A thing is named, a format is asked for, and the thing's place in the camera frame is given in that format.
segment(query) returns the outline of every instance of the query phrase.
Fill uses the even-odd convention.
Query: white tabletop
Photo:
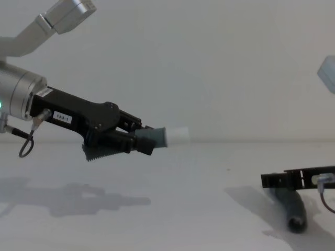
[[[91,163],[80,144],[37,144],[26,159],[19,148],[0,145],[0,250],[335,249],[316,190],[300,193],[309,228],[296,235],[260,182],[335,164],[335,144],[197,144]]]

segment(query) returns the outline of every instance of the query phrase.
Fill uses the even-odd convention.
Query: white wall
[[[15,36],[54,2],[2,1],[0,34]],[[335,96],[316,74],[335,54],[334,1],[94,2],[75,31],[8,61],[145,124],[189,126],[198,141],[335,140]],[[36,137],[80,140],[49,124]]]

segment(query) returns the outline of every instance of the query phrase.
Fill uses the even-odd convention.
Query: small white object
[[[60,112],[57,112],[57,111],[55,111],[53,113],[53,118],[57,119],[59,121],[68,123],[68,124],[71,124],[71,122],[72,122],[72,117],[71,116],[63,114],[63,113],[60,113]]]
[[[189,144],[191,141],[189,137],[188,127],[172,129],[166,128],[165,137],[168,147],[174,145]]]
[[[51,93],[53,90],[50,89],[50,88],[44,88],[43,90],[40,90],[38,93],[36,93],[37,96],[40,96],[40,97],[45,97],[47,94]]]

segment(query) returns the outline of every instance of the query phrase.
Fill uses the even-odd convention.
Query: cable
[[[328,204],[326,203],[323,192],[320,193],[320,197],[321,197],[322,204],[325,206],[325,208],[327,208],[330,212],[335,213],[335,210],[332,209],[330,206],[328,206]]]
[[[22,148],[21,148],[21,150],[19,152],[19,157],[20,158],[25,158],[25,157],[27,157],[29,155],[29,153],[31,153],[31,151],[33,149],[33,146],[35,145],[34,139],[32,138],[33,133],[34,133],[34,130],[32,130],[30,132],[30,134],[27,137],[25,143],[23,144],[23,146],[22,146]],[[27,148],[27,145],[28,145],[29,142],[30,142],[30,148],[29,148],[29,150],[25,154],[23,154],[23,152]]]

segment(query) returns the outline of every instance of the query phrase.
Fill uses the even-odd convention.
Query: white label
[[[45,97],[47,94],[51,93],[53,90],[50,88],[45,88],[41,91],[39,91],[38,93],[36,93],[36,95],[40,96],[40,97]]]
[[[71,122],[72,122],[72,117],[71,116],[63,114],[63,113],[60,113],[60,112],[57,112],[57,111],[55,111],[53,113],[53,118],[57,119],[59,121],[68,123],[68,124],[71,124]]]

